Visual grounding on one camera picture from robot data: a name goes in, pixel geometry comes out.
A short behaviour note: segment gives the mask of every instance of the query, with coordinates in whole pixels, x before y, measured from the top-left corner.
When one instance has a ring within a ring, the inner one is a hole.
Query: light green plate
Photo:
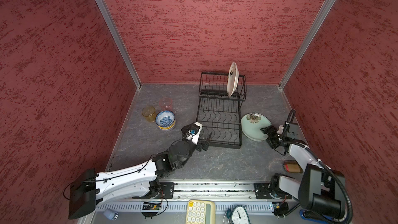
[[[240,120],[242,124],[242,132],[253,141],[265,141],[268,135],[260,131],[261,128],[269,127],[271,122],[260,113],[248,113]]]

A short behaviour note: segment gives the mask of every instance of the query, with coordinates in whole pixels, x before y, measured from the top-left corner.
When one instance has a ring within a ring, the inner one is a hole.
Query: dish rack upper shelf
[[[226,90],[227,73],[202,72],[199,84],[199,97],[210,99],[226,99],[231,101],[246,100],[246,77],[239,75],[238,86],[231,97]]]

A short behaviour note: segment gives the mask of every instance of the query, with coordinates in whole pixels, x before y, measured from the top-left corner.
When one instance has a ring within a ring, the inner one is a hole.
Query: blue and white bowl
[[[172,111],[162,111],[156,115],[155,122],[161,129],[164,129],[171,127],[175,120],[176,116]]]

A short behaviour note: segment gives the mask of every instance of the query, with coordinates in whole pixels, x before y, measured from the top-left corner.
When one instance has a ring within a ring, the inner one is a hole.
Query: alarm clock
[[[242,205],[236,206],[234,209],[228,209],[226,212],[229,224],[250,224],[249,215]]]

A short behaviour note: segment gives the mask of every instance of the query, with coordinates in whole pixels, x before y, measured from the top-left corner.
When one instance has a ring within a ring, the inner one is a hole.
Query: yellow bowl
[[[160,126],[158,126],[158,127],[162,130],[169,130],[169,129],[173,128],[175,124],[176,124],[176,120],[174,120],[174,122],[169,127],[160,127]]]

